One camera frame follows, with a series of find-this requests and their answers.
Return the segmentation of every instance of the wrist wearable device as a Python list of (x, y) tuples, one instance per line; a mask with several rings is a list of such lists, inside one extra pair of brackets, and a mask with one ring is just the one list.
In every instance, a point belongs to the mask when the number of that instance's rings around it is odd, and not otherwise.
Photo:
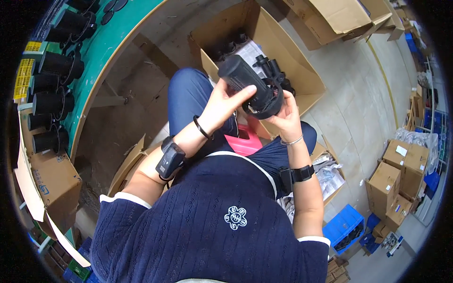
[(284, 197), (293, 191), (295, 182), (303, 182), (311, 179), (314, 174), (314, 168), (313, 165), (307, 165), (299, 169), (282, 168), (279, 170), (279, 174), (283, 183)]
[(164, 155), (156, 166), (159, 177), (164, 181), (170, 178), (173, 172), (183, 165), (186, 153), (173, 142), (174, 135), (164, 139), (162, 142), (162, 152)]

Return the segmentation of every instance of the black bangle bracelet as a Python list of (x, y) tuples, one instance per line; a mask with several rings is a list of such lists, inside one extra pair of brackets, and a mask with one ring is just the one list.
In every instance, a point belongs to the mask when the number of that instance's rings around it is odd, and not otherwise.
[(211, 135), (209, 136), (208, 134), (206, 134), (206, 132), (200, 127), (200, 124), (198, 123), (198, 118), (200, 118), (200, 116), (197, 116), (197, 115), (194, 115), (193, 116), (193, 122), (195, 123), (195, 125), (197, 126), (198, 130), (207, 138), (207, 139), (210, 139), (210, 140), (213, 140), (214, 139), (214, 135)]

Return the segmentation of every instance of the green workbench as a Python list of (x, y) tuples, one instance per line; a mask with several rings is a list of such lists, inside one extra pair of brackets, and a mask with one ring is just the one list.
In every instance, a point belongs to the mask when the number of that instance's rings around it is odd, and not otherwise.
[(101, 25), (103, 8), (108, 0), (101, 1), (96, 14), (98, 24), (95, 34), (83, 42), (80, 50), (85, 71), (69, 86), (74, 93), (75, 106), (62, 122), (69, 133), (68, 154), (74, 161), (77, 144), (94, 98), (104, 82), (111, 66), (122, 51), (137, 35), (139, 26), (166, 0), (129, 0), (106, 25)]

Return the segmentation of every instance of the green plastic crate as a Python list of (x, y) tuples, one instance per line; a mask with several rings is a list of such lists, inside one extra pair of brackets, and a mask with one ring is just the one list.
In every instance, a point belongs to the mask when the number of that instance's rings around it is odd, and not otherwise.
[(91, 271), (82, 267), (77, 261), (71, 260), (67, 266), (75, 275), (77, 275), (83, 282), (90, 276)]

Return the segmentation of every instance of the woman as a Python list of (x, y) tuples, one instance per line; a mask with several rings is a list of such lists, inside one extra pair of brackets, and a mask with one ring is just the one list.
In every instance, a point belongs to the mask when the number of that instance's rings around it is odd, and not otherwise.
[(222, 79), (213, 89), (198, 70), (174, 75), (170, 134), (188, 161), (162, 195), (167, 182), (155, 169), (163, 156), (158, 148), (122, 192), (101, 196), (91, 249), (99, 279), (325, 282), (330, 241), (323, 237), (316, 175), (294, 184), (293, 225), (275, 201), (283, 189), (279, 169), (311, 166), (316, 143), (294, 97), (285, 92), (280, 113), (267, 119), (280, 137), (255, 154), (241, 157), (225, 139), (238, 135), (235, 110), (255, 92), (248, 86), (229, 97)]

